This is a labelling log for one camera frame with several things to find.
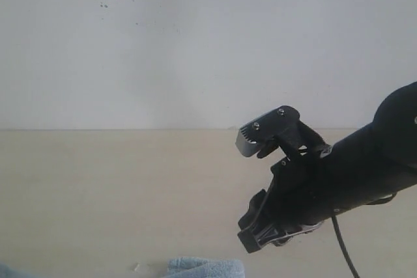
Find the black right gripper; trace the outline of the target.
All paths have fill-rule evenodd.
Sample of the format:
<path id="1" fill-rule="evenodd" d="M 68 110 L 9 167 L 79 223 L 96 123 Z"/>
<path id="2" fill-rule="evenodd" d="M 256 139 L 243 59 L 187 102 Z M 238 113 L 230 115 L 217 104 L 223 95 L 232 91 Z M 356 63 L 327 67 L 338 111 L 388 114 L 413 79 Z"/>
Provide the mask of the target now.
<path id="1" fill-rule="evenodd" d="M 247 253 L 258 252 L 268 244 L 281 247 L 295 236 L 317 230 L 336 215 L 332 198 L 336 178 L 330 160 L 312 157 L 272 167 L 270 189 L 256 193 L 238 221 L 237 236 Z"/>

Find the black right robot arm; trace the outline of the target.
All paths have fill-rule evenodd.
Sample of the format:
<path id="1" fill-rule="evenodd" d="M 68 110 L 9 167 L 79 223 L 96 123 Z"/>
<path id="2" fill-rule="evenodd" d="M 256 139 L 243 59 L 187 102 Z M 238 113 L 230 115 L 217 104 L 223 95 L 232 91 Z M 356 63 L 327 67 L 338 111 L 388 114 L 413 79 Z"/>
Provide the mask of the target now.
<path id="1" fill-rule="evenodd" d="M 395 90 L 369 124 L 333 145 L 283 105 L 242 126 L 236 146 L 247 158 L 285 154 L 270 169 L 270 186 L 252 197 L 238 221 L 247 252 L 284 245 L 334 215 L 416 184 L 416 84 Z"/>

